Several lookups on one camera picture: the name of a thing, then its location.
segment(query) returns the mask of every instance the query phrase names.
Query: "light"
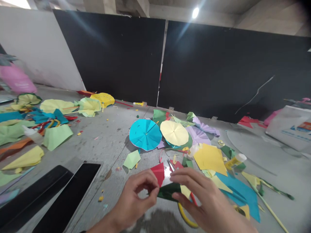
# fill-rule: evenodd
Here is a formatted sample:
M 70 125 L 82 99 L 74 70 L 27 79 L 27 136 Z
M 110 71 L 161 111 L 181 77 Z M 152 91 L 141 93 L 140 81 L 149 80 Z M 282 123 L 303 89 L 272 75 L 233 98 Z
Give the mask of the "light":
M 27 0 L 3 0 L 3 1 L 20 8 L 31 9 Z
M 196 18 L 199 14 L 199 8 L 196 7 L 194 10 L 193 10 L 193 13 L 192 13 L 192 18 Z

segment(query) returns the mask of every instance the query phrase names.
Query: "right hand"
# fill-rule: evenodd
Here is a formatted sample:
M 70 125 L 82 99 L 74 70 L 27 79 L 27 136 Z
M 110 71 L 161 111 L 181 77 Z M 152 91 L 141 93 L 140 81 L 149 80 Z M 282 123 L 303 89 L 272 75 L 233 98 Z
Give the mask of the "right hand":
M 251 223 L 230 205 L 225 195 L 213 181 L 193 168 L 183 168 L 171 173 L 170 180 L 187 186 L 200 200 L 201 206 L 191 203 L 181 193 L 173 193 L 176 199 L 208 233 L 258 233 Z

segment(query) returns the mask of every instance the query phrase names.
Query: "glue bottle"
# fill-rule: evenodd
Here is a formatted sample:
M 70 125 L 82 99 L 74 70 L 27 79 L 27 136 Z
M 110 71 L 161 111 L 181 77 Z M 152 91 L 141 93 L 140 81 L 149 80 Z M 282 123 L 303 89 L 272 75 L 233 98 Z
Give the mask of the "glue bottle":
M 36 130 L 34 129 L 29 129 L 26 126 L 22 125 L 24 129 L 24 133 L 27 137 L 31 138 L 35 143 L 42 143 L 43 142 L 43 137 L 41 134 L 39 134 Z
M 232 168 L 235 168 L 236 166 L 240 165 L 246 160 L 246 156 L 243 154 L 237 154 L 234 158 L 230 159 L 227 163 L 225 163 L 225 166 L 228 170 L 232 170 Z

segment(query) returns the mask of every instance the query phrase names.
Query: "left hand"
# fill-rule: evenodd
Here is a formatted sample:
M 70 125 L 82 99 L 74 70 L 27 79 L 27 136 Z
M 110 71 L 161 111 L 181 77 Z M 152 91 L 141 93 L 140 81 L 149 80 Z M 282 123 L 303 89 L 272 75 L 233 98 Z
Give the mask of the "left hand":
M 145 199 L 138 196 L 143 189 L 150 194 Z M 156 204 L 158 193 L 159 184 L 150 169 L 130 176 L 115 207 L 88 232 L 120 232 L 132 226 Z

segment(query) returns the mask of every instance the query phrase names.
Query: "hand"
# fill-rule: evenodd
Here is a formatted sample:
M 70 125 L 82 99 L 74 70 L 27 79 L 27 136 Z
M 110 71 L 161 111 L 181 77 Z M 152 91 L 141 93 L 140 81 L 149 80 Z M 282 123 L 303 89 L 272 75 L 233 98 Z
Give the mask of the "hand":
M 140 199 L 138 194 L 147 189 L 150 195 Z M 148 209 L 156 204 L 159 184 L 154 173 L 148 169 L 129 177 L 115 207 L 88 233 L 120 232 L 132 226 Z
M 204 231 L 208 233 L 258 233 L 244 216 L 235 211 L 213 181 L 203 174 L 193 168 L 183 168 L 172 172 L 170 180 L 187 186 L 200 200 L 202 205 L 198 207 L 181 193 L 172 195 Z

